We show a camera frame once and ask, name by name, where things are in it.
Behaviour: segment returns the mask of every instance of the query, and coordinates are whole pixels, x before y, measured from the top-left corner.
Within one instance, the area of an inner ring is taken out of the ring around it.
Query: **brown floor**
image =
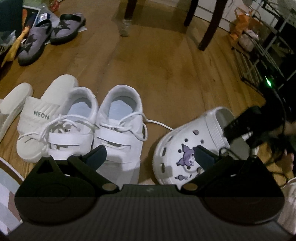
[[[126,2],[119,0],[63,1],[57,14],[82,12],[88,30],[70,43],[47,45],[40,59],[30,66],[20,67],[17,61],[7,65],[0,71],[0,99],[22,82],[30,83],[33,96],[40,98],[55,78],[71,74],[96,94],[99,104],[117,84],[134,87],[147,118],[172,128],[216,106],[230,108],[237,116],[249,106],[264,103],[239,80],[226,31],[218,29],[201,52],[196,44],[206,31],[206,21],[194,17],[186,29],[185,12],[140,1],[130,37],[120,37],[118,24],[125,6]],[[33,164],[16,153],[18,120],[0,143],[0,156],[25,177]],[[158,140],[168,130],[151,123],[147,127],[149,138],[143,145],[139,183],[156,183],[152,156]],[[266,159],[265,149],[260,153]]]

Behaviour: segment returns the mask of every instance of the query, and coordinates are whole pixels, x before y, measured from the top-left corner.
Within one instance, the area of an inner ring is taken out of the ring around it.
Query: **green led light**
[[[271,87],[271,82],[267,79],[266,76],[265,76],[265,78],[266,78],[266,81],[267,81],[268,85]]]

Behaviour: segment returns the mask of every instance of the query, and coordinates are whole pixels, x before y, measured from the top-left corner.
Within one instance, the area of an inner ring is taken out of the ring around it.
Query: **white shoelace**
[[[100,123],[99,125],[102,126],[102,127],[106,127],[106,128],[114,128],[115,130],[119,131],[119,132],[127,132],[127,131],[130,131],[139,141],[146,141],[147,138],[148,138],[148,130],[147,130],[147,126],[145,125],[145,123],[143,123],[143,127],[144,127],[144,138],[141,136],[141,134],[137,133],[137,132],[134,132],[132,130],[132,126],[123,126],[125,124],[125,120],[127,118],[130,118],[131,116],[134,116],[134,115],[141,115],[143,118],[144,118],[144,122],[151,122],[151,123],[155,123],[155,124],[158,124],[158,125],[161,125],[163,127],[165,127],[166,129],[169,129],[171,131],[173,131],[174,129],[168,127],[167,125],[161,123],[161,122],[158,122],[158,121],[155,121],[155,120],[149,120],[146,118],[146,116],[144,115],[143,112],[133,112],[129,115],[127,115],[126,117],[122,118],[120,121],[119,121],[119,125],[110,125],[110,124],[105,124],[105,123]]]
[[[19,137],[19,140],[22,139],[25,136],[31,136],[31,135],[35,135],[35,137],[32,137],[33,139],[37,140],[38,142],[47,142],[47,135],[49,134],[50,130],[53,129],[55,126],[60,125],[60,124],[64,124],[64,123],[70,123],[72,126],[74,126],[78,131],[80,131],[79,126],[77,125],[77,123],[75,123],[75,121],[69,120],[67,118],[69,117],[75,117],[78,119],[83,120],[84,122],[87,123],[87,125],[91,128],[95,128],[95,125],[92,124],[87,117],[84,117],[82,115],[59,115],[57,118],[55,118],[54,120],[48,122],[47,124],[45,124],[40,132],[28,132],[25,133],[23,135],[21,135]],[[62,133],[65,133],[64,130],[62,128],[59,128],[59,131]]]

